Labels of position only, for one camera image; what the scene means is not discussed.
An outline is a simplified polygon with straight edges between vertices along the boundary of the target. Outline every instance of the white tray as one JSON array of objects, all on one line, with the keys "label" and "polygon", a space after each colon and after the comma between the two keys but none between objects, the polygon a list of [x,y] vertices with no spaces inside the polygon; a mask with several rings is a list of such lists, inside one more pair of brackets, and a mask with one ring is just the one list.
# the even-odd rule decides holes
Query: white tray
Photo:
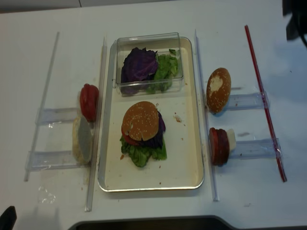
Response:
[{"label": "white tray", "polygon": [[[105,112],[98,182],[106,192],[195,189],[204,180],[204,165],[194,84],[192,47],[187,38],[180,38],[183,63],[183,87],[178,92],[122,97],[113,88],[115,78],[116,43],[110,50],[106,86]],[[164,139],[167,160],[149,159],[144,168],[136,167],[128,155],[121,160],[121,125],[125,112],[133,104],[150,101],[157,105],[166,126]],[[174,116],[180,116],[182,122]]]}]

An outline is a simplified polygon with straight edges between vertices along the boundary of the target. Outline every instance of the clear plastic box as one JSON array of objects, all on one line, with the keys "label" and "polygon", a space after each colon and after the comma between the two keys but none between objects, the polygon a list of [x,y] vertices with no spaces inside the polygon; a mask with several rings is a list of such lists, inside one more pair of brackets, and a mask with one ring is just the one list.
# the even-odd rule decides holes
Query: clear plastic box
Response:
[{"label": "clear plastic box", "polygon": [[[159,89],[161,84],[171,85],[165,92],[179,91],[181,89],[183,71],[181,65],[180,39],[178,33],[119,38],[115,42],[117,43],[116,86],[123,96],[149,93],[149,91],[146,89],[148,89],[148,87],[152,84],[155,84],[155,90],[151,91],[150,93],[161,92]],[[124,66],[124,60],[131,50],[136,47],[139,49],[146,48],[146,50],[155,51],[158,55],[170,54],[169,49],[174,49],[178,60],[177,75],[169,79],[143,80],[123,83],[121,79],[121,70]]]}]

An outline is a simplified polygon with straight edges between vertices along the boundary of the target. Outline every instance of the lettuce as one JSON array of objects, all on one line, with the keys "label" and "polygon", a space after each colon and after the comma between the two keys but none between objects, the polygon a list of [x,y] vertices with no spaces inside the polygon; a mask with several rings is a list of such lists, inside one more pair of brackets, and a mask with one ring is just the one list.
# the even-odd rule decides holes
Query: lettuce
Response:
[{"label": "lettuce", "polygon": [[168,51],[172,54],[172,55],[175,55],[177,54],[176,50],[174,49],[168,49]]},{"label": "lettuce", "polygon": [[[158,56],[158,70],[154,74],[153,80],[171,79],[178,73],[178,60],[171,55],[159,55]],[[172,86],[172,81],[165,83],[151,84],[147,89],[147,93],[155,93],[156,90],[164,92]]]},{"label": "lettuce", "polygon": [[120,141],[121,141],[121,152],[123,154],[128,154],[132,162],[137,167],[144,167],[150,156],[152,156],[156,160],[167,159],[164,139],[163,139],[162,148],[156,148],[156,149],[147,146],[130,145],[125,141],[123,136],[121,136]]}]

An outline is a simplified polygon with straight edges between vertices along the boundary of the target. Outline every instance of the sesame seed bun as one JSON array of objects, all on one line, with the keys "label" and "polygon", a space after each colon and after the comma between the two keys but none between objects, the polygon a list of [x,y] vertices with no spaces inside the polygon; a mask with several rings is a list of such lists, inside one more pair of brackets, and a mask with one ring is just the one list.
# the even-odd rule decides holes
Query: sesame seed bun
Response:
[{"label": "sesame seed bun", "polygon": [[211,112],[218,113],[227,104],[231,91],[231,78],[225,68],[216,69],[207,84],[207,105]]},{"label": "sesame seed bun", "polygon": [[151,102],[139,102],[125,113],[122,124],[123,132],[134,140],[149,140],[159,130],[158,110]]}]

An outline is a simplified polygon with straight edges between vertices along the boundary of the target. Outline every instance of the red straw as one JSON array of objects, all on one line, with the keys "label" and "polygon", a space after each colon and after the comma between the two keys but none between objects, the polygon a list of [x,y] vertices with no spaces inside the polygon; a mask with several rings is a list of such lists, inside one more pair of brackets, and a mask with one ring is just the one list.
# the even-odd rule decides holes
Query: red straw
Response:
[{"label": "red straw", "polygon": [[276,136],[275,136],[275,132],[274,132],[274,128],[273,128],[273,123],[272,123],[271,116],[270,116],[270,111],[269,111],[269,108],[267,106],[268,105],[267,98],[266,98],[266,96],[264,94],[264,88],[263,88],[263,85],[262,85],[262,81],[261,81],[261,77],[260,77],[260,72],[259,72],[259,69],[258,69],[258,65],[257,65],[257,61],[256,61],[256,56],[255,56],[253,44],[251,42],[250,33],[249,33],[249,29],[248,29],[247,25],[245,26],[245,32],[246,32],[246,36],[248,38],[248,45],[249,45],[251,57],[253,59],[254,68],[255,68],[255,72],[256,72],[256,76],[257,76],[257,81],[258,81],[259,89],[260,89],[261,94],[263,95],[262,96],[262,100],[263,100],[263,104],[264,104],[264,111],[265,111],[265,115],[267,117],[269,129],[270,129],[270,133],[271,133],[271,138],[273,140],[273,144],[274,144],[274,148],[275,148],[276,160],[277,160],[277,165],[278,165],[279,173],[280,173],[280,176],[281,176],[283,182],[286,182],[287,181],[287,177],[286,177],[286,175],[284,173],[284,169],[283,169],[283,162],[282,162],[282,158],[281,158],[281,155],[280,155],[281,151],[279,149],[279,145],[278,145],[278,142],[277,142],[277,139],[276,139]]}]

